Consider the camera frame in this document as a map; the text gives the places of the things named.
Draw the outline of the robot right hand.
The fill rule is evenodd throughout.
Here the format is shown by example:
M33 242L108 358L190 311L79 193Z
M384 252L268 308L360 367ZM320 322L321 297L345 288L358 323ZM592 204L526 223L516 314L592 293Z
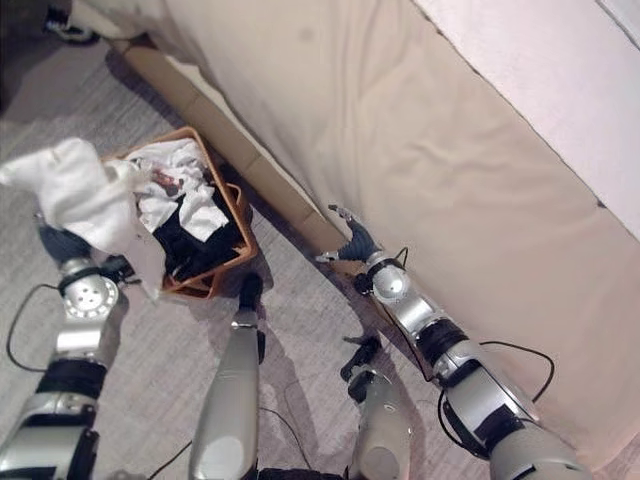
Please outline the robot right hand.
M317 255L315 257L317 262L359 261L365 263L373 254L380 250L368 230L356 219L351 211L337 204L329 204L328 209L345 220L346 225L351 231L351 239L338 250Z

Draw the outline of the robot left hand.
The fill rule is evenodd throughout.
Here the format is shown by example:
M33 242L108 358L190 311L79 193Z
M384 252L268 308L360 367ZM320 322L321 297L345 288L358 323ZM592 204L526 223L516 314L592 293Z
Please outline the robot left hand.
M38 226L38 233L45 251L58 265L73 259L91 257L92 247L68 230L58 230L42 223Z

